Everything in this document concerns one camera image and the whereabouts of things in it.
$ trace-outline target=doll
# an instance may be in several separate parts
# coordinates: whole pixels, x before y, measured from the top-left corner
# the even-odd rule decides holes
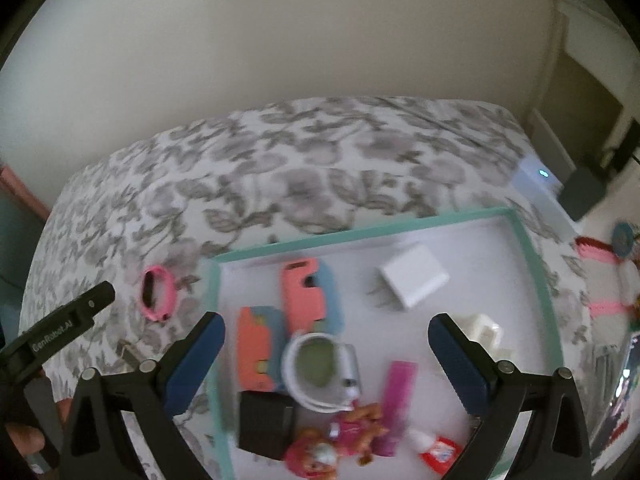
[[[373,460],[371,442],[388,432],[380,419],[382,407],[369,404],[336,415],[328,437],[316,428],[305,428],[287,449],[287,467],[300,478],[335,480],[343,456],[358,455],[358,464],[367,465]]]

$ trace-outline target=floral bedspread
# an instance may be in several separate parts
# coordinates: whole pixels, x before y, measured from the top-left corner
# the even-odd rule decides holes
[[[157,358],[205,310],[207,258],[308,235],[506,204],[542,257],[565,362],[586,399],[591,329],[584,271],[510,185],[531,152],[513,116],[496,105],[407,97],[311,98],[269,104],[174,128],[100,160],[66,184],[40,239],[20,328],[101,280],[116,300],[45,365],[56,400],[82,370],[130,370],[129,343]],[[178,308],[164,325],[136,307],[142,271],[162,263],[177,280]],[[220,476],[204,386],[175,418],[213,478]],[[149,478],[156,464],[140,446]]]

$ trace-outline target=white tray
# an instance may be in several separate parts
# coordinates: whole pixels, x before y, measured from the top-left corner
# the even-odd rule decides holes
[[[424,243],[450,273],[447,285],[411,311],[401,311],[382,287],[378,266],[406,246]],[[214,260],[213,310],[225,319],[226,344],[210,374],[209,391],[216,453],[225,480],[293,479],[281,462],[256,458],[236,447],[239,385],[236,377],[236,321],[243,306],[282,308],[280,269],[288,260],[317,256],[333,271],[344,311],[341,339],[355,346],[363,384],[363,403],[381,401],[388,365],[418,363],[410,423],[464,444],[469,419],[442,374],[427,340],[431,317],[488,314],[504,328],[503,346],[514,350],[523,372],[550,373],[562,365],[558,329],[537,254],[516,213],[494,208],[400,224],[341,232],[224,254]],[[322,428],[330,416],[302,408],[299,426]],[[522,439],[529,414],[521,414],[494,474],[505,471]],[[406,443],[396,457],[376,457],[359,467],[340,463],[345,480],[436,479]]]

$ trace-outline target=white router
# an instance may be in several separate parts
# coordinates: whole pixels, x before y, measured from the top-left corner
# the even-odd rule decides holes
[[[511,183],[537,208],[545,223],[563,242],[574,240],[582,234],[584,220],[572,220],[558,203],[562,183],[537,155],[532,153],[520,161]]]

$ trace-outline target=white power adapter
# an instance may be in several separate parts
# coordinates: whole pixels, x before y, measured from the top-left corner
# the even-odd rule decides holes
[[[380,267],[404,308],[413,308],[449,281],[449,273],[424,245],[415,245]]]

